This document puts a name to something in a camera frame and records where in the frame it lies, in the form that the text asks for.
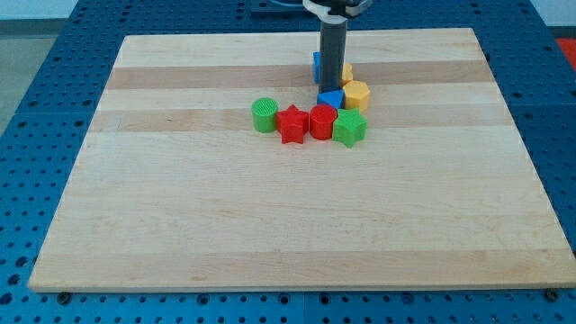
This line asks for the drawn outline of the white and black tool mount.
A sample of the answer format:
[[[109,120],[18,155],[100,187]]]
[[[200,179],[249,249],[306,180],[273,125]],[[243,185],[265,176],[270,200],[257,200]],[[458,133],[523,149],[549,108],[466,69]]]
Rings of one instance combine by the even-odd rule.
[[[302,0],[303,7],[323,23],[345,23],[355,19],[373,4],[373,0]]]

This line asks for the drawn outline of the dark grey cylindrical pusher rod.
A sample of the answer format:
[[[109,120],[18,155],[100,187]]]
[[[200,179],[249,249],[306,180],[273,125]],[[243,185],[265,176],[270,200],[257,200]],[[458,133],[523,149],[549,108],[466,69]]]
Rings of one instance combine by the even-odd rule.
[[[341,87],[346,51],[347,21],[334,24],[322,22],[319,40],[319,92],[336,91]]]

